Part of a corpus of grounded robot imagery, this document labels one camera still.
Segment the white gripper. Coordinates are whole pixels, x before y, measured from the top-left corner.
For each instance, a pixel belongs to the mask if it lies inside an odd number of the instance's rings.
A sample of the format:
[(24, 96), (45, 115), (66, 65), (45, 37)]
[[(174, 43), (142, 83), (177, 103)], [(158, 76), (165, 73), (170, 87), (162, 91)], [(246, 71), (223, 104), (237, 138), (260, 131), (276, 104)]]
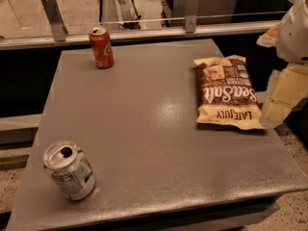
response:
[(296, 0), (280, 25), (269, 28), (256, 43), (276, 46), (280, 59), (295, 63), (272, 72), (262, 107), (263, 124), (281, 124), (308, 93), (308, 0)]

